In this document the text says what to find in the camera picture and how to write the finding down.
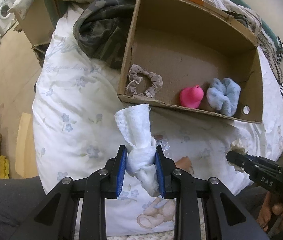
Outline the person's right hand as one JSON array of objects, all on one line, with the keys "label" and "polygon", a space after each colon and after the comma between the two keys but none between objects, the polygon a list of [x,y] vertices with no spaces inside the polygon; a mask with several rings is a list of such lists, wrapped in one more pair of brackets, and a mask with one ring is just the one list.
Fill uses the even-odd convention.
[{"label": "person's right hand", "polygon": [[256,221],[264,231],[267,231],[271,217],[272,215],[275,215],[281,219],[280,224],[275,230],[276,233],[280,233],[283,232],[283,203],[272,204],[271,201],[272,194],[267,192]]}]

